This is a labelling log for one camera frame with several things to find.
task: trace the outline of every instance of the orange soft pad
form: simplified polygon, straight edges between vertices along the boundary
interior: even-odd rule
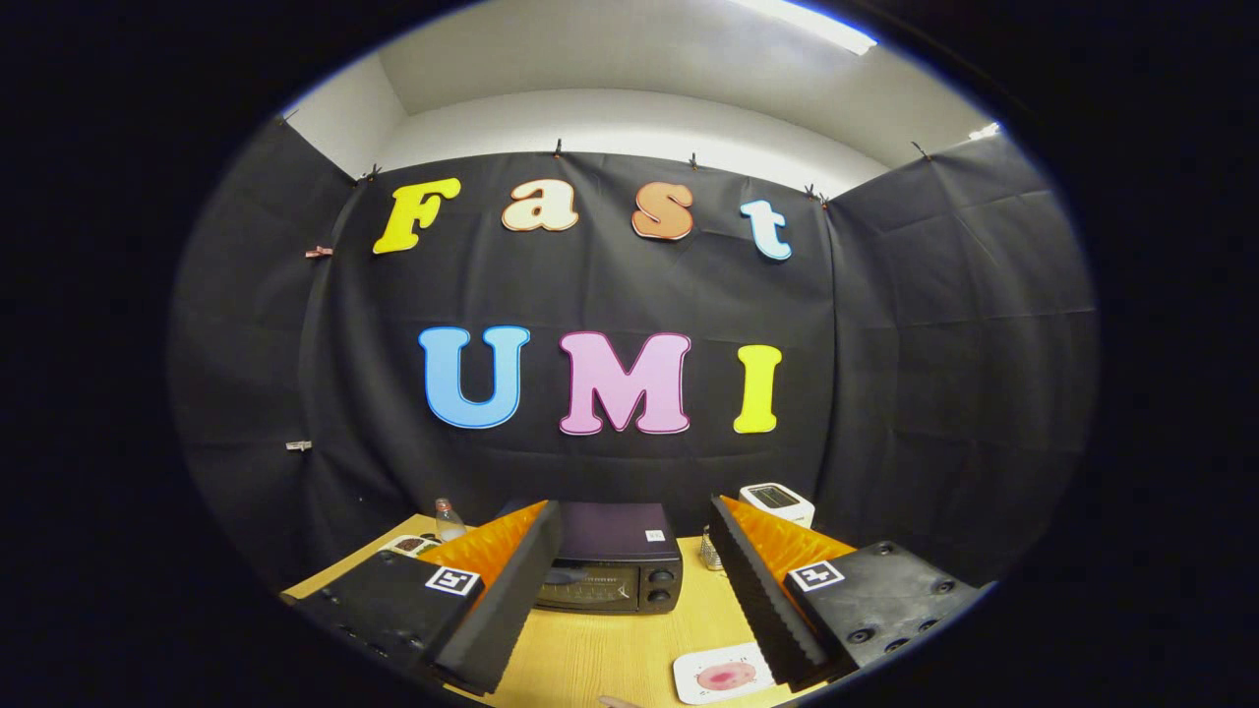
[[[454,540],[447,540],[437,548],[429,548],[418,558],[448,568],[480,573],[481,581],[485,582],[485,592],[472,605],[472,610],[476,610],[481,598],[494,586],[494,581],[499,578],[504,566],[511,559],[511,554],[516,552],[520,539],[525,538],[525,533],[534,525],[534,520],[538,519],[538,514],[545,505],[546,501],[539,501],[506,517],[500,517]]]
[[[788,571],[830,561],[856,551],[846,543],[840,543],[828,535],[796,525],[787,519],[762,511],[750,504],[721,496],[721,501],[738,522],[744,535],[764,561],[769,573],[778,581],[778,587],[791,598],[783,580]]]

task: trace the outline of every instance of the letter u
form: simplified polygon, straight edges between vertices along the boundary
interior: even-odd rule
[[[529,330],[499,326],[485,330],[482,339],[494,349],[494,396],[473,403],[460,387],[462,350],[471,340],[461,328],[429,328],[419,334],[424,348],[424,394],[433,414],[461,428],[492,428],[516,414],[520,406],[520,348]]]

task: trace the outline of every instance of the pink food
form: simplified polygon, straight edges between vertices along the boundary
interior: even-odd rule
[[[757,678],[757,669],[743,661],[730,661],[704,669],[695,680],[709,690],[730,690]]]

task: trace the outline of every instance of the ceiling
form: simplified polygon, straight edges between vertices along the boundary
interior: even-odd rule
[[[773,116],[889,168],[920,156],[910,141],[937,151],[992,122],[885,45],[857,57],[728,0],[488,0],[379,55],[409,115],[528,91],[655,91]]]

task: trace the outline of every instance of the oven door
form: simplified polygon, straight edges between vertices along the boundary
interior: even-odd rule
[[[535,607],[568,612],[637,612],[638,567],[555,561]]]

